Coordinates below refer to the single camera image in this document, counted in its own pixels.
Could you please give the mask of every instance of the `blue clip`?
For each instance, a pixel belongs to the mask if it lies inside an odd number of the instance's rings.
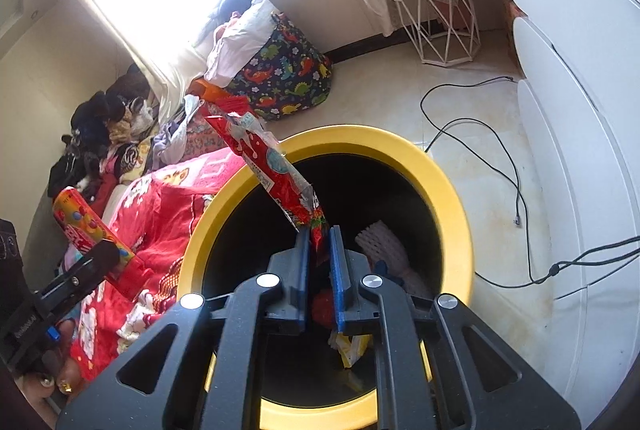
[[[55,327],[50,327],[49,329],[47,329],[47,334],[49,334],[51,341],[53,341],[55,344],[60,341],[60,333]]]
[[[338,332],[341,333],[345,329],[344,313],[350,307],[353,292],[347,260],[344,255],[344,246],[342,245],[342,235],[338,226],[333,226],[329,230],[329,256],[331,282],[334,290],[335,322],[338,325]]]

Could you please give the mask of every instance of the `white wardrobe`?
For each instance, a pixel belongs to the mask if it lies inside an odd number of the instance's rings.
[[[540,176],[555,261],[640,234],[640,0],[514,0],[526,79],[522,121]],[[618,256],[632,244],[591,254]],[[554,296],[623,262],[572,267]],[[583,426],[604,409],[638,355],[640,261],[556,300],[543,375]]]

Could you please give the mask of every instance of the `tile floor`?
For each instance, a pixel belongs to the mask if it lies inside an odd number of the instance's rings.
[[[518,79],[501,31],[485,33],[476,60],[457,68],[423,65],[412,44],[395,45],[336,64],[332,91],[324,104],[270,127],[279,139],[284,139],[319,126],[363,124],[424,145],[437,132],[420,113],[419,103],[425,92],[443,82],[473,84],[501,75]],[[551,264],[548,225],[520,121],[516,85],[505,81],[474,89],[442,88],[429,96],[425,108],[436,124],[455,117],[475,117],[498,132],[516,162],[529,207],[534,276],[545,274]],[[489,130],[477,124],[462,124],[451,132],[492,165],[513,176],[506,155]],[[499,283],[528,281],[525,230],[513,223],[515,189],[454,140],[441,137],[430,153],[449,176],[465,207],[476,270]],[[540,372],[551,306],[548,284],[495,289],[476,278],[473,309]]]

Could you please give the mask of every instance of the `cartoon print blanket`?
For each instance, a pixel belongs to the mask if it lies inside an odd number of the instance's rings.
[[[176,301],[184,251],[205,208],[244,165],[222,148],[131,183],[109,227],[153,270],[136,302],[103,282],[81,304],[71,356],[92,380]]]

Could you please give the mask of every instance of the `black cable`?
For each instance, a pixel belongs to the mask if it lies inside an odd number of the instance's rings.
[[[561,295],[559,297],[554,298],[554,300],[561,300],[562,298],[567,298],[567,296],[571,296],[574,293],[579,293],[580,291],[584,291],[585,289],[587,289],[588,287],[597,284],[598,282],[600,282],[601,280],[604,280],[605,278],[613,275],[613,273],[615,273],[616,271],[620,271],[623,267],[628,266],[629,264],[631,264],[634,260],[638,259],[638,257],[640,257],[640,250],[638,250],[636,252],[636,256],[634,256],[633,258],[631,258],[630,260],[626,261],[623,265],[620,265],[618,267],[616,267],[614,270],[609,271],[606,275],[601,276],[600,278],[598,278],[597,280],[594,280],[593,282],[589,282],[587,285],[584,285],[582,287],[580,287],[579,289],[576,289],[575,291],[571,291],[570,293],[566,293],[564,295]]]
[[[500,139],[500,136],[498,136],[498,133],[491,127],[489,126],[487,123],[480,121],[479,119],[475,119],[472,117],[458,117],[456,119],[452,119],[451,121],[449,121],[446,125],[439,127],[437,126],[432,120],[431,118],[427,115],[427,113],[424,111],[424,101],[427,98],[427,96],[433,92],[434,90],[436,90],[437,88],[441,88],[443,86],[453,86],[453,87],[457,87],[457,88],[473,88],[473,87],[478,87],[478,86],[482,86],[485,84],[490,84],[492,82],[497,82],[500,80],[509,80],[511,82],[515,82],[514,79],[510,76],[498,76],[498,77],[493,77],[491,79],[487,79],[478,83],[474,83],[472,85],[462,85],[462,84],[454,84],[454,83],[443,83],[440,85],[436,85],[433,88],[429,89],[429,91],[427,91],[424,96],[422,96],[422,99],[420,100],[420,111],[422,112],[422,115],[425,117],[425,119],[431,124],[431,126],[433,126],[435,129],[438,130],[438,133],[436,133],[435,137],[431,140],[431,142],[427,145],[427,148],[425,148],[425,153],[428,153],[429,150],[431,149],[431,147],[433,146],[433,143],[436,142],[436,140],[439,139],[439,137],[441,135],[447,135],[448,137],[450,137],[453,140],[456,140],[458,143],[462,144],[469,152],[471,152],[473,155],[476,156],[476,158],[478,158],[480,161],[482,161],[486,166],[488,166],[489,168],[491,168],[494,172],[497,172],[498,174],[500,174],[502,177],[504,177],[505,179],[507,179],[515,188],[516,188],[516,219],[514,221],[514,223],[516,223],[516,225],[520,225],[520,212],[519,212],[519,207],[518,207],[518,203],[519,201],[522,201],[522,205],[524,207],[524,212],[525,212],[525,232],[526,232],[526,240],[527,240],[527,267],[529,269],[529,279],[530,282],[528,283],[524,283],[524,284],[519,284],[519,285],[503,285],[503,284],[498,284],[496,282],[493,282],[492,280],[489,280],[488,278],[485,278],[484,276],[482,276],[480,273],[476,272],[476,276],[478,276],[479,278],[481,278],[482,280],[484,280],[485,282],[494,285],[496,287],[502,288],[502,289],[522,289],[525,287],[529,287],[532,285],[539,285],[542,284],[544,282],[546,282],[546,280],[548,280],[549,278],[551,278],[552,276],[557,275],[561,270],[566,269],[572,265],[583,265],[583,266],[602,266],[602,265],[608,265],[611,263],[615,263],[615,262],[619,262],[622,261],[624,259],[630,259],[627,262],[625,262],[623,265],[620,265],[619,267],[615,268],[614,270],[610,271],[609,273],[606,273],[606,275],[601,276],[600,278],[598,278],[597,280],[594,280],[591,283],[588,283],[587,285],[576,289],[575,291],[571,291],[570,293],[564,294],[562,296],[559,296],[558,298],[555,298],[554,300],[559,300],[562,298],[566,298],[567,296],[570,296],[574,293],[577,293],[579,291],[582,291],[584,289],[587,289],[589,286],[594,285],[598,282],[600,282],[601,280],[604,280],[606,277],[611,276],[613,273],[619,271],[620,269],[623,269],[624,267],[628,266],[630,263],[632,263],[634,260],[636,260],[638,257],[640,257],[640,249],[634,249],[628,253],[625,253],[621,256],[617,256],[617,257],[612,257],[606,260],[600,260],[600,261],[596,261],[596,262],[581,262],[580,260],[583,259],[585,256],[588,256],[591,253],[596,253],[598,251],[604,251],[606,249],[613,249],[613,248],[617,248],[617,247],[621,247],[633,242],[637,242],[640,241],[640,236],[633,236],[630,238],[627,238],[625,240],[621,240],[621,241],[617,241],[614,243],[610,243],[610,244],[605,244],[605,245],[601,245],[601,246],[597,246],[597,247],[592,247],[591,249],[588,249],[587,251],[584,251],[583,253],[581,253],[579,256],[577,256],[575,259],[567,261],[567,260],[562,260],[559,262],[556,262],[555,264],[553,264],[550,268],[549,271],[547,272],[547,274],[545,276],[543,276],[542,278],[538,278],[535,279],[533,278],[532,275],[532,269],[531,269],[531,251],[530,251],[530,241],[529,241],[529,210],[527,208],[527,203],[524,199],[524,196],[522,195],[522,192],[520,191],[520,176],[518,174],[518,170],[516,167],[515,162],[513,161],[513,158],[511,157],[511,154],[509,153],[508,149],[506,148],[506,146],[504,145],[504,143],[502,142],[502,140]],[[449,129],[450,127],[452,127],[454,124],[459,123],[461,121],[465,121],[465,122],[472,122],[472,123],[476,123],[476,124],[481,124],[484,127],[488,128],[489,130],[491,130],[491,132],[494,134],[495,138],[498,140],[498,143],[500,143],[500,146],[502,147],[503,151],[506,153],[507,157],[509,158],[510,162],[511,162],[511,166],[513,167],[513,171],[516,175],[516,181],[514,182],[513,179],[511,177],[509,177],[508,175],[506,175],[504,172],[500,171],[498,168],[494,167],[493,165],[489,164],[489,162],[487,162],[482,156],[480,156],[478,153],[475,152],[475,150],[473,150],[470,146],[468,146],[465,142],[463,142],[461,139],[459,139],[458,137],[455,137],[453,134],[450,134],[449,132],[447,132],[447,129]]]
[[[425,119],[431,124],[431,126],[433,126],[435,129],[438,130],[438,133],[431,140],[431,142],[427,145],[427,148],[424,151],[425,151],[425,153],[427,153],[431,149],[431,147],[433,146],[433,143],[436,142],[436,140],[441,135],[443,135],[443,134],[447,135],[448,137],[450,137],[450,138],[456,140],[458,143],[462,144],[469,152],[471,152],[473,155],[475,155],[476,158],[478,158],[480,161],[482,161],[486,166],[491,168],[494,172],[497,172],[502,177],[507,179],[516,188],[516,217],[515,217],[514,223],[516,223],[516,225],[520,225],[521,224],[521,221],[520,221],[520,210],[519,210],[519,207],[518,207],[518,203],[519,203],[519,201],[522,201],[522,206],[524,208],[524,214],[525,214],[524,227],[525,227],[525,235],[526,235],[526,243],[527,243],[527,268],[528,268],[528,271],[529,271],[529,280],[531,280],[530,285],[532,285],[533,283],[536,282],[536,280],[535,280],[535,278],[533,278],[532,264],[531,264],[531,245],[530,245],[530,236],[529,236],[529,208],[527,207],[527,202],[525,201],[524,196],[522,195],[522,193],[520,191],[520,174],[518,173],[518,169],[516,167],[516,164],[515,164],[513,158],[511,157],[511,154],[509,153],[507,147],[502,142],[502,139],[500,139],[500,136],[498,135],[498,132],[496,132],[491,126],[489,126],[484,121],[480,121],[479,119],[475,119],[475,118],[472,118],[472,117],[457,118],[457,119],[454,119],[452,121],[449,121],[445,126],[439,127],[431,120],[431,118],[424,111],[424,107],[423,107],[424,100],[427,99],[427,96],[430,95],[430,93],[433,92],[434,90],[436,90],[437,88],[441,88],[443,86],[453,86],[453,87],[457,87],[457,88],[473,88],[473,87],[478,87],[478,86],[482,86],[482,85],[485,85],[485,84],[494,83],[494,82],[497,82],[497,81],[500,81],[500,80],[508,80],[508,81],[511,81],[511,82],[515,82],[513,77],[510,77],[510,76],[498,76],[498,77],[492,77],[491,79],[486,79],[486,80],[478,82],[478,83],[474,83],[472,85],[462,85],[462,84],[454,84],[454,83],[442,83],[440,85],[436,85],[433,88],[429,89],[422,96],[422,99],[420,99],[420,111],[422,112],[422,115],[425,117]],[[473,148],[471,148],[469,145],[467,145],[462,139],[459,139],[458,137],[456,137],[453,134],[450,134],[449,132],[446,131],[446,129],[448,127],[452,126],[453,123],[457,123],[459,121],[471,121],[473,123],[481,124],[481,125],[487,127],[489,130],[491,130],[491,132],[494,134],[495,138],[498,140],[498,143],[500,143],[500,146],[502,147],[504,153],[509,158],[511,166],[513,167],[513,172],[514,172],[514,174],[516,176],[516,181],[515,182],[513,181],[513,179],[511,177],[509,177],[503,171],[500,171],[498,168],[496,168],[495,166],[493,166],[492,164],[487,162],[481,155],[479,155]],[[479,273],[476,273],[476,274],[480,278],[486,280]]]

